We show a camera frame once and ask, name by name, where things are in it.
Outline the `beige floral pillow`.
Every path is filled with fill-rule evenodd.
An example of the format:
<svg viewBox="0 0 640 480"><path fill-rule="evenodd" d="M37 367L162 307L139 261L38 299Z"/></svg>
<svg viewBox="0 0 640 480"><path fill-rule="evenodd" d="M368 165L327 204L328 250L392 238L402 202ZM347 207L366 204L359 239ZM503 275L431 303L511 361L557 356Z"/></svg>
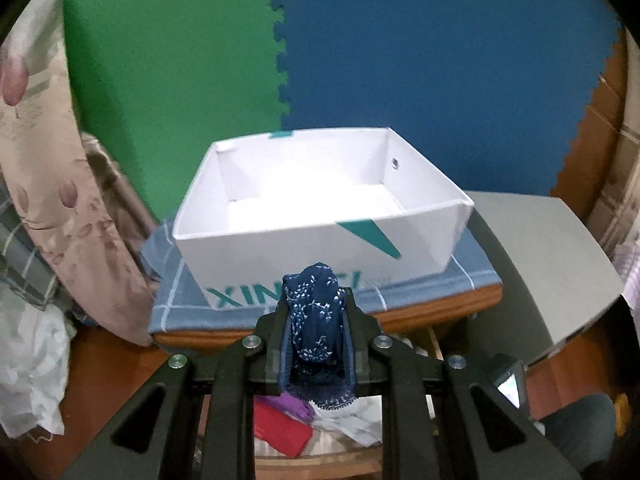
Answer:
<svg viewBox="0 0 640 480"><path fill-rule="evenodd" d="M30 0L3 41L1 171L26 231L76 304L147 347L152 292L82 146L62 23L62 0Z"/></svg>

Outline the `wooden nightstand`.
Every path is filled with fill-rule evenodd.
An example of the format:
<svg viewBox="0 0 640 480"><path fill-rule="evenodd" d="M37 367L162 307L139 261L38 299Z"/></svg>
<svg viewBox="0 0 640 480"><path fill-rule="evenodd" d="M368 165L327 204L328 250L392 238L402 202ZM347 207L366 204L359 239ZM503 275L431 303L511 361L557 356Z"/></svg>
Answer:
<svg viewBox="0 0 640 480"><path fill-rule="evenodd" d="M418 356L381 330L378 320L348 298L344 331L358 396L382 398L383 441L303 458L254 455L254 397L273 393L284 373L281 352L288 308L262 316L254 332L236 341L209 332L169 333L163 347L201 351L194 364L198 387L210 401L204 434L204 479L324 479L379 472L386 479L497 479L508 470L506 452L494 452L472 393L481 388L490 405L509 414L511 405L469 367Z"/></svg>

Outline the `wooden drawer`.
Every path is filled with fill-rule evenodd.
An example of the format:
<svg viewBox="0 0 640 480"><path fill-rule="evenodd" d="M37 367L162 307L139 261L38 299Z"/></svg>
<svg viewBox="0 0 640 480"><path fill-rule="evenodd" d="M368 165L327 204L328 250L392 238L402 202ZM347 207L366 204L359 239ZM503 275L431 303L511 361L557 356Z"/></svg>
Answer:
<svg viewBox="0 0 640 480"><path fill-rule="evenodd" d="M287 458L254 437L257 479L381 479L382 442L362 446L339 432L312 428L312 437L296 458Z"/></svg>

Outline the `grey cabinet box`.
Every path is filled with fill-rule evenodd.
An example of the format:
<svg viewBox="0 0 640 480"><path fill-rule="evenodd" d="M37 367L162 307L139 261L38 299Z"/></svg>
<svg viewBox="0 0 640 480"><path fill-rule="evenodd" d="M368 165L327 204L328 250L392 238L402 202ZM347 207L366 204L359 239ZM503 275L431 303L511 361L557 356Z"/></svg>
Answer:
<svg viewBox="0 0 640 480"><path fill-rule="evenodd" d="M472 192L468 228L502 281L502 298L468 324L471 347L527 365L558 353L614 304L623 282L562 200Z"/></svg>

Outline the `white folded underwear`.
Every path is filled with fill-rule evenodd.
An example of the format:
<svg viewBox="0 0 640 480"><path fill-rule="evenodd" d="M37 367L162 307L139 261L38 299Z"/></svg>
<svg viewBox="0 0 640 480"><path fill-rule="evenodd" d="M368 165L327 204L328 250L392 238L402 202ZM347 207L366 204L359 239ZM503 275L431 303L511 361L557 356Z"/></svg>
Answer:
<svg viewBox="0 0 640 480"><path fill-rule="evenodd" d="M382 398L362 396L341 408L325 410L311 403L314 420L311 426L339 432L356 443L372 446L383 441Z"/></svg>

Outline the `blue foam mat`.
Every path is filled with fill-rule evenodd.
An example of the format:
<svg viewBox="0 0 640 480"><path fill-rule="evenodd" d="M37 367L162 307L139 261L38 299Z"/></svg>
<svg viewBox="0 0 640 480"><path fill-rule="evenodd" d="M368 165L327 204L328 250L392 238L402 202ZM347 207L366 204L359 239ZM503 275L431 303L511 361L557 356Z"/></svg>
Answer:
<svg viewBox="0 0 640 480"><path fill-rule="evenodd" d="M605 0L271 2L284 128L392 128L489 192L551 191L620 30Z"/></svg>

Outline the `black trouser leg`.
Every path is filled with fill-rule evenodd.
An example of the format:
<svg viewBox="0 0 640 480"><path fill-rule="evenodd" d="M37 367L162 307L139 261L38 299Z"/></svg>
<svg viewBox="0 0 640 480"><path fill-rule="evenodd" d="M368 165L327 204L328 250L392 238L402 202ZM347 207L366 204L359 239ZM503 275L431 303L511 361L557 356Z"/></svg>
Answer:
<svg viewBox="0 0 640 480"><path fill-rule="evenodd" d="M544 435L583 476L595 472L611 456L615 442L614 403L593 393L543 417Z"/></svg>

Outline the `navy floral underwear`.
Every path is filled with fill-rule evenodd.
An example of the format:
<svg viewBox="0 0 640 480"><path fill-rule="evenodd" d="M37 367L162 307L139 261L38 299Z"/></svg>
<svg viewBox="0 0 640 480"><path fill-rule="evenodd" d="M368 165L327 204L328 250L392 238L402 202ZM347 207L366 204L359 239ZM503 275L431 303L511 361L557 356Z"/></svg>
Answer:
<svg viewBox="0 0 640 480"><path fill-rule="evenodd" d="M280 390L330 410L355 400L355 374L346 327L345 292L322 262L282 280L288 304Z"/></svg>

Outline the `red underwear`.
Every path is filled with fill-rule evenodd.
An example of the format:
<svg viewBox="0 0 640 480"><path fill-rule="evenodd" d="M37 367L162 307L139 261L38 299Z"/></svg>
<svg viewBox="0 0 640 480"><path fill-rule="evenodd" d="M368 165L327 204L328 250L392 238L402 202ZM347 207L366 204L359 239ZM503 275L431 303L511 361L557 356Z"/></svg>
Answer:
<svg viewBox="0 0 640 480"><path fill-rule="evenodd" d="M312 428L256 400L254 402L253 434L258 440L267 442L287 458L296 458L312 437Z"/></svg>

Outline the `white XINCCI shoe box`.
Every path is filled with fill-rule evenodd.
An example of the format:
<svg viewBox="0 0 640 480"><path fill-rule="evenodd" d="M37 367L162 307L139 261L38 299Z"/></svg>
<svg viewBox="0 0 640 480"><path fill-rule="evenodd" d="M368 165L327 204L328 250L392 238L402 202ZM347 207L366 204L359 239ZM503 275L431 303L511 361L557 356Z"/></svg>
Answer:
<svg viewBox="0 0 640 480"><path fill-rule="evenodd" d="M473 208L390 128L288 130L212 144L172 236L213 309L266 308L317 262L356 289L442 272Z"/></svg>

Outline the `blue checked cloth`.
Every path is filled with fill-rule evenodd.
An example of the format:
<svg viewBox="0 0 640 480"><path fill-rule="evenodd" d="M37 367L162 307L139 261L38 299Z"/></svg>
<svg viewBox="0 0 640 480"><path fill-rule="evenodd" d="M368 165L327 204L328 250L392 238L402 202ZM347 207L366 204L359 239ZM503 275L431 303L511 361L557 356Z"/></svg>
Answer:
<svg viewBox="0 0 640 480"><path fill-rule="evenodd" d="M344 298L338 289L355 287L356 305L367 313L394 312L415 304L459 296L499 285L501 280L470 231L465 230L446 270L408 282L369 286L362 273L335 274L316 263L271 285L226 286L202 292L182 258L164 221L144 242L141 259L145 272L160 282L152 307L149 332L176 330L246 330L272 312L280 299L294 307L318 307L331 313Z"/></svg>

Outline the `grey plaid pillow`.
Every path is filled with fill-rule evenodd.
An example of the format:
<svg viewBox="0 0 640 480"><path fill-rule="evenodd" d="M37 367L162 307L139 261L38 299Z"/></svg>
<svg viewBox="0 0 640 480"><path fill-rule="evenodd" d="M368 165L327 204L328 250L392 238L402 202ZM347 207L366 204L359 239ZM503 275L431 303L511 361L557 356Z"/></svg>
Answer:
<svg viewBox="0 0 640 480"><path fill-rule="evenodd" d="M39 310L52 304L70 312L73 298L27 233L4 182L0 194L1 281Z"/></svg>

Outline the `purple bra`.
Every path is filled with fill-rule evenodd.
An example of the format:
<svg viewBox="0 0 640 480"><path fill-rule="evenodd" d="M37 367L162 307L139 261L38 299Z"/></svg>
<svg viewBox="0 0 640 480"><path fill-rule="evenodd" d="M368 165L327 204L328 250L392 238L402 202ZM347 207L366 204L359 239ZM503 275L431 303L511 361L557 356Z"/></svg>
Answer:
<svg viewBox="0 0 640 480"><path fill-rule="evenodd" d="M278 396L258 396L257 400L305 424L310 424L314 420L314 408L308 402L287 392Z"/></svg>

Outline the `white patterned bedding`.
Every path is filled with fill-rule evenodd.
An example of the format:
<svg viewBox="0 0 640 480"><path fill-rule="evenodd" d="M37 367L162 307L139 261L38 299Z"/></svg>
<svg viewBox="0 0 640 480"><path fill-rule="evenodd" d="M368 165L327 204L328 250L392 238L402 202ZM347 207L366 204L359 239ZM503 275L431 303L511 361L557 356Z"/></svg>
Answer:
<svg viewBox="0 0 640 480"><path fill-rule="evenodd" d="M1 427L8 437L36 428L65 434L60 404L75 335L58 307L39 309L1 285Z"/></svg>

